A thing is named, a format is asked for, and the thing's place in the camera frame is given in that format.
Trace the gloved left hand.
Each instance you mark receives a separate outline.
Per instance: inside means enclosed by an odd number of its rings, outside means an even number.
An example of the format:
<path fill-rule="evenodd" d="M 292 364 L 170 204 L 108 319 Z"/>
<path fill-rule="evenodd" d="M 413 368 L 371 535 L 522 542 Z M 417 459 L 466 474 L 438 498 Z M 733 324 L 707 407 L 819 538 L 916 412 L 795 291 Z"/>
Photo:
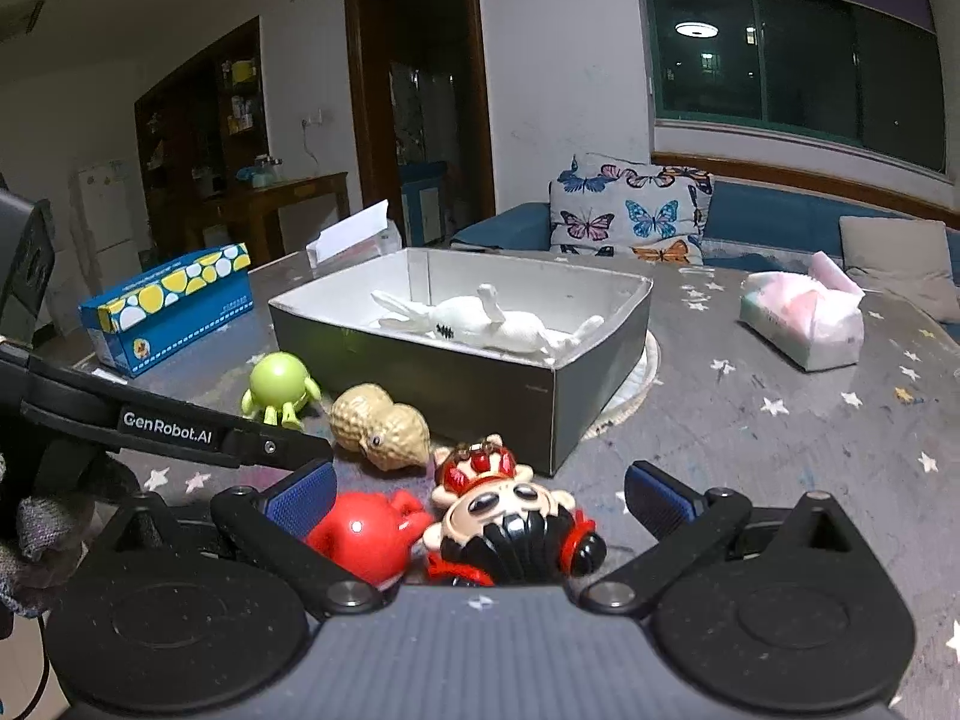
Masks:
<path fill-rule="evenodd" d="M 15 616 L 36 617 L 75 574 L 94 515 L 82 493 L 29 494 L 2 458 L 2 637 Z"/>

